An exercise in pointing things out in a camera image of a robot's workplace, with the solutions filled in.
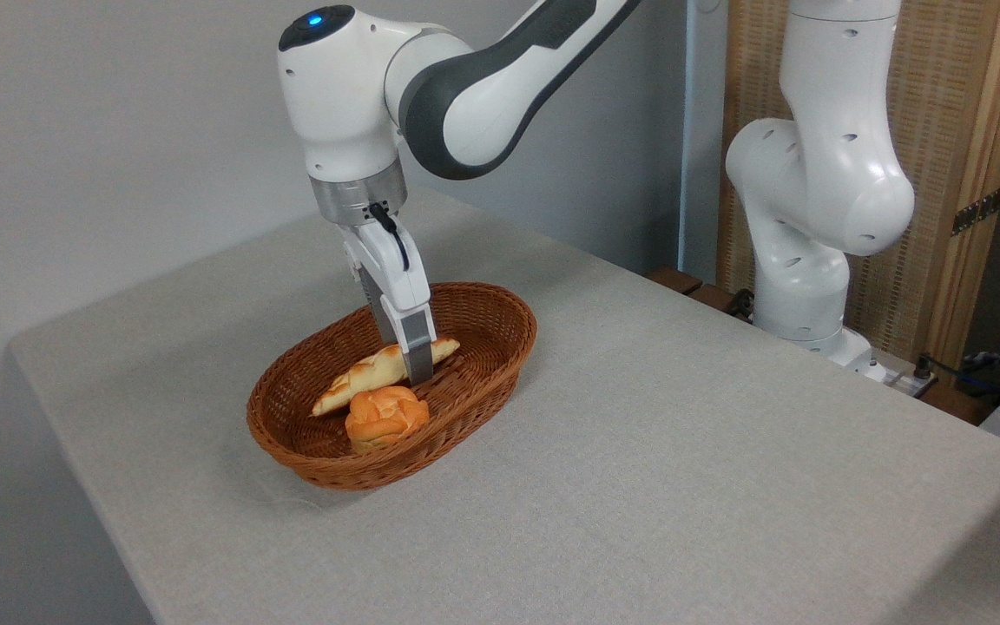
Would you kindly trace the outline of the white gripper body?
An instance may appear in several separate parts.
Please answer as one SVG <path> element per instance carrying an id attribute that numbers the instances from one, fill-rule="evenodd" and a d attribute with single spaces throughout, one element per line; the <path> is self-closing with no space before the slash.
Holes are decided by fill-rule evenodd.
<path id="1" fill-rule="evenodd" d="M 431 290 L 411 234 L 398 217 L 391 223 L 393 231 L 376 221 L 339 230 L 354 276 L 365 270 L 391 309 L 409 315 L 428 304 Z"/>

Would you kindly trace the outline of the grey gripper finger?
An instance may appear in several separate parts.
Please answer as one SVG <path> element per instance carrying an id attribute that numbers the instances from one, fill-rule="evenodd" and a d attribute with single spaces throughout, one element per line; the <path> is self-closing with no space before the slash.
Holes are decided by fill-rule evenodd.
<path id="1" fill-rule="evenodd" d="M 381 337 L 386 344 L 399 345 L 406 376 L 412 386 L 432 379 L 434 359 L 431 344 L 436 340 L 436 331 L 429 301 L 402 312 L 394 308 L 391 300 L 382 299 Z"/>
<path id="2" fill-rule="evenodd" d="M 381 296 L 384 292 L 378 287 L 377 281 L 374 280 L 372 274 L 362 264 L 361 259 L 353 252 L 349 242 L 345 243 L 345 251 L 346 256 L 349 258 L 351 272 L 353 272 L 356 280 L 360 282 L 366 301 L 368 301 L 369 307 L 372 309 L 374 323 L 377 325 L 382 341 L 384 341 L 384 344 L 394 344 L 394 327 L 391 320 L 386 316 L 384 306 L 381 304 Z"/>

